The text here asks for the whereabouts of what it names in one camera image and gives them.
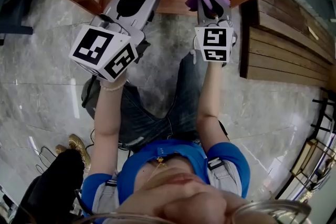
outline marble floor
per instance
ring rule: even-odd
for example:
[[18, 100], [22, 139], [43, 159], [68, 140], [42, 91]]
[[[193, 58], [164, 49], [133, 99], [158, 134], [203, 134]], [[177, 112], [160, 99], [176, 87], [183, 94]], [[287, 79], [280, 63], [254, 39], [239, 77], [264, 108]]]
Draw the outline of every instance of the marble floor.
[[[69, 0], [36, 0], [24, 21], [34, 34], [7, 35], [0, 47], [0, 158], [28, 184], [41, 164], [31, 150], [67, 144], [71, 133], [90, 144], [93, 120], [81, 107], [80, 94], [90, 75], [68, 58], [76, 33], [92, 15]], [[251, 169], [249, 200], [270, 198], [289, 176], [318, 106], [318, 88], [252, 81], [239, 77], [240, 12], [233, 9], [238, 42], [222, 70], [220, 120], [246, 156]], [[129, 80], [144, 104], [162, 116], [171, 104], [179, 61], [192, 47], [196, 17], [156, 14], [146, 28], [152, 44]], [[121, 153], [118, 167], [126, 155]]]

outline blue t-shirt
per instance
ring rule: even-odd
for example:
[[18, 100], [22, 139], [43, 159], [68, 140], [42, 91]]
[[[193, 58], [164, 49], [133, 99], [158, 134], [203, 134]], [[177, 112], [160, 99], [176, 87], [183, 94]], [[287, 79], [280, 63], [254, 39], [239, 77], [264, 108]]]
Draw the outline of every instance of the blue t-shirt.
[[[209, 184], [207, 175], [208, 159], [219, 157], [224, 161], [232, 162], [238, 170], [242, 184], [241, 196], [243, 198], [246, 197], [250, 181], [250, 169], [245, 157], [234, 144], [218, 143], [212, 146], [205, 155], [203, 149], [195, 143], [170, 139], [148, 144], [126, 160], [117, 180], [119, 203], [122, 204], [133, 194], [135, 177], [146, 162], [174, 153], [186, 157], [192, 164], [195, 174], [207, 184]], [[82, 200], [88, 208], [92, 209], [98, 187], [111, 178], [112, 176], [108, 174], [93, 174], [85, 179], [82, 188]]]

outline bracelet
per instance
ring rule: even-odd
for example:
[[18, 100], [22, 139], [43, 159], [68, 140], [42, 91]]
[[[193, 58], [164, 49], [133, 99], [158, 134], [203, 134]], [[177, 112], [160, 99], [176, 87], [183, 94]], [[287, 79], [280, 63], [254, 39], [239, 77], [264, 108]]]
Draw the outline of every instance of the bracelet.
[[120, 88], [122, 88], [125, 85], [126, 82], [127, 82], [127, 79], [124, 79], [124, 81], [120, 85], [118, 85], [114, 88], [110, 88], [110, 87], [106, 87], [106, 86], [102, 85], [102, 81], [100, 81], [100, 88], [104, 91], [114, 92], [114, 91], [117, 91]]

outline person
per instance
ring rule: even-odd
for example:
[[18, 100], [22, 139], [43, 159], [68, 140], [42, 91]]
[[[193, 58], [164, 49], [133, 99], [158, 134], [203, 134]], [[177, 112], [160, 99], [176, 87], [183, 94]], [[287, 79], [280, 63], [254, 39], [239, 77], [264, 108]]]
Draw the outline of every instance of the person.
[[[218, 120], [221, 73], [222, 63], [207, 65], [200, 51], [196, 64], [193, 55], [185, 56], [173, 104], [162, 119], [144, 109], [126, 72], [113, 83], [100, 82], [99, 96], [87, 103], [95, 112], [95, 144], [82, 187], [88, 215], [126, 212], [175, 223], [227, 223], [247, 203], [249, 166]], [[134, 151], [119, 173], [118, 146]]]

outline black cloth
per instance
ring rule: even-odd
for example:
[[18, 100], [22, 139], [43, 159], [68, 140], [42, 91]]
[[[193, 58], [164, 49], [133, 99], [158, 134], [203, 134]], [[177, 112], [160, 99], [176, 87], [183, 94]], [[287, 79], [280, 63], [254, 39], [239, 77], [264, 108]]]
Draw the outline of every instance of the black cloth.
[[6, 194], [2, 197], [2, 199], [4, 200], [5, 204], [6, 204], [9, 208], [12, 207], [13, 202], [12, 202], [11, 199], [9, 199], [9, 197], [8, 197]]
[[[78, 151], [60, 153], [39, 177], [27, 200], [21, 201], [20, 208], [37, 224], [70, 223], [69, 212], [76, 197], [75, 189], [82, 185], [84, 167]], [[13, 223], [25, 223], [22, 218], [15, 218]]]

